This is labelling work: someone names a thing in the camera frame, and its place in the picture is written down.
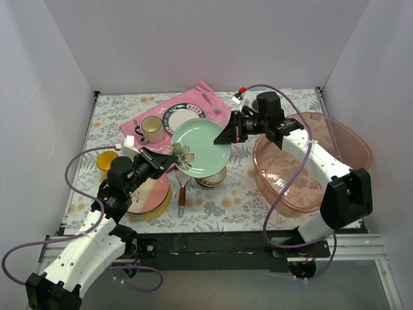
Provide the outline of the yellow rimmed cream bowl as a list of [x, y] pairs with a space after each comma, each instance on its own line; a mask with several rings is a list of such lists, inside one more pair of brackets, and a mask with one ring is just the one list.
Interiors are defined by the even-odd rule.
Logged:
[[211, 181], [211, 182], [218, 182], [218, 181], [222, 180], [223, 178], [226, 178], [226, 176], [227, 176], [227, 168], [224, 167], [217, 174], [206, 177], [205, 179], [207, 181]]

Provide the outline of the pink transparent plastic bin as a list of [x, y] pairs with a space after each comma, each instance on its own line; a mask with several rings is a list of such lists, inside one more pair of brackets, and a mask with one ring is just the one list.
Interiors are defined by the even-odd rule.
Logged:
[[[357, 134], [320, 113], [304, 112], [303, 116], [310, 125], [313, 138], [333, 157], [353, 169], [370, 167], [371, 151]], [[253, 163], [256, 185], [270, 204], [274, 203], [300, 165], [298, 160], [280, 150], [263, 134], [254, 145]], [[303, 169], [276, 205], [276, 211], [291, 218], [318, 211], [324, 192], [315, 176]]]

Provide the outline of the yellow bottom plate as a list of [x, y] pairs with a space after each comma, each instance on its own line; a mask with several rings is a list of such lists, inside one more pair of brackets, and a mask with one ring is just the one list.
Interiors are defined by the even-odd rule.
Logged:
[[136, 220], [136, 221], [153, 220], [154, 218], [161, 216], [167, 210], [168, 206], [170, 205], [171, 199], [172, 199], [172, 190], [169, 189], [168, 194], [166, 198], [164, 199], [164, 201], [162, 202], [162, 204], [156, 207], [154, 210], [146, 212], [146, 213], [142, 213], [142, 214], [132, 213], [132, 212], [127, 212], [126, 214], [128, 215], [129, 218]]

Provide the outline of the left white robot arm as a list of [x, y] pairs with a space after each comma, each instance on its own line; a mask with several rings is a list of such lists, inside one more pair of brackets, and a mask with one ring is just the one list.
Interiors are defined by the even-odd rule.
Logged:
[[132, 194], [148, 179], [156, 180], [177, 162], [177, 156], [140, 149], [133, 158], [110, 164], [78, 233], [41, 273], [25, 282], [31, 309], [79, 309], [91, 284], [119, 257], [137, 258], [144, 244], [137, 233], [119, 223], [132, 204]]

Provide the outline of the pink cream branch plate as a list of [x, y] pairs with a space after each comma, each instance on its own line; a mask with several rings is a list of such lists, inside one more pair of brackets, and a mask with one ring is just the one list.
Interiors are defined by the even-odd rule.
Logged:
[[132, 204], [128, 208], [128, 212], [132, 214], [143, 214], [159, 207], [165, 200], [170, 181], [166, 174], [159, 179], [147, 179], [132, 195]]

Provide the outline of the silver fork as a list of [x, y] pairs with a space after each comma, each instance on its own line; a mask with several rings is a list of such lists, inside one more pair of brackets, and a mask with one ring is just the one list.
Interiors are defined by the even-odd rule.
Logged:
[[214, 112], [215, 114], [219, 114], [219, 113], [220, 113], [219, 108], [216, 107], [216, 106], [212, 103], [212, 101], [210, 100], [210, 98], [209, 98], [205, 93], [202, 93], [201, 95], [202, 95], [202, 97], [210, 104], [213, 112]]

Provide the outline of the pink satin cloth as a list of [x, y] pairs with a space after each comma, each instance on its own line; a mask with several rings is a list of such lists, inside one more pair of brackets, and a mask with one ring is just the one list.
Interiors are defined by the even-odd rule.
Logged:
[[[213, 112], [210, 104], [202, 97], [202, 93], [205, 93], [210, 98], [212, 103], [219, 108], [219, 114], [215, 114]], [[156, 153], [169, 154], [172, 134], [169, 134], [164, 129], [165, 136], [162, 141], [158, 143], [148, 143], [147, 145], [141, 145], [139, 143], [139, 136], [135, 134], [135, 125], [133, 120], [136, 119], [139, 123], [142, 123], [142, 121], [149, 116], [157, 116], [160, 119], [162, 119], [163, 114], [167, 109], [169, 109], [173, 105], [181, 103], [192, 103], [197, 105], [204, 111], [206, 119], [211, 119], [222, 126], [227, 125], [230, 119], [230, 112], [232, 110], [239, 109], [238, 105], [234, 102], [229, 101], [228, 103], [225, 103], [206, 83], [201, 81], [194, 88], [191, 88], [190, 90], [187, 90], [186, 92], [179, 94], [171, 99], [162, 101], [155, 107], [150, 108], [146, 112], [141, 113], [140, 115], [132, 118], [131, 120], [121, 124], [120, 129], [125, 136], [132, 135], [135, 137], [134, 145], [135, 148], [137, 148], [138, 150], [142, 147], [145, 147], [148, 150], [151, 150]]]

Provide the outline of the yellow orange cup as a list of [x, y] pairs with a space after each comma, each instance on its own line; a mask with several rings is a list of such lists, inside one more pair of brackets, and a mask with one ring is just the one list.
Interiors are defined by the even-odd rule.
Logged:
[[101, 153], [96, 162], [98, 169], [107, 173], [110, 170], [112, 162], [118, 157], [118, 153], [114, 151], [106, 151]]

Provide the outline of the green rimmed white plate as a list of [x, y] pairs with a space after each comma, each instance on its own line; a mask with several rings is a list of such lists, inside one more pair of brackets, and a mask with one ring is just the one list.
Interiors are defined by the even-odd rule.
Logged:
[[161, 120], [164, 129], [173, 134], [180, 125], [197, 118], [206, 118], [202, 108], [192, 103], [181, 103], [167, 109]]

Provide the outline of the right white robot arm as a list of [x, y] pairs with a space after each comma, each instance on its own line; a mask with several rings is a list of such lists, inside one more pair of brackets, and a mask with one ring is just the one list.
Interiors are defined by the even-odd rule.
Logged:
[[244, 106], [233, 110], [227, 126], [215, 138], [216, 145], [242, 143], [253, 134], [263, 134], [278, 149], [300, 161], [300, 166], [287, 182], [291, 186], [306, 169], [316, 177], [324, 190], [318, 215], [296, 227], [291, 239], [276, 244], [266, 232], [264, 239], [273, 248], [290, 250], [308, 256], [316, 243], [345, 226], [368, 216], [373, 211], [370, 174], [341, 163], [313, 138], [304, 116], [286, 118], [281, 99], [287, 95], [270, 88], [256, 96], [257, 110]]

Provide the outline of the mint green flower plate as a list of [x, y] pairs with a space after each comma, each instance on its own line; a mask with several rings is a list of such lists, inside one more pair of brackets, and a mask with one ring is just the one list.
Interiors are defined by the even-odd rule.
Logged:
[[205, 178], [220, 172], [228, 163], [230, 145], [216, 145], [214, 140], [223, 127], [210, 119], [191, 119], [173, 133], [170, 153], [177, 157], [176, 167], [193, 178]]

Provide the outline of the pink mug purple inside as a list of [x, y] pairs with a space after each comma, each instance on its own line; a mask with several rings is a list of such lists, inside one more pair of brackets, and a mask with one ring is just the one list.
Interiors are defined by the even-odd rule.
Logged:
[[252, 109], [255, 110], [256, 112], [259, 111], [259, 107], [258, 107], [258, 104], [257, 104], [257, 101], [256, 101], [256, 100], [254, 100], [254, 101], [252, 102]]

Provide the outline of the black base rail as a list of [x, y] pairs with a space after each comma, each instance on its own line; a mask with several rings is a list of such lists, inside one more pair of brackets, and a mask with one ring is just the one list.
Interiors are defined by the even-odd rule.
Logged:
[[[268, 236], [282, 244], [291, 239], [293, 231], [270, 231]], [[131, 269], [131, 264], [138, 261], [142, 269], [159, 271], [269, 270], [310, 278], [319, 270], [319, 262], [330, 264], [333, 259], [346, 258], [339, 244], [344, 234], [290, 250], [271, 247], [261, 231], [137, 233], [137, 237], [144, 244], [139, 257], [122, 256], [113, 264]]]

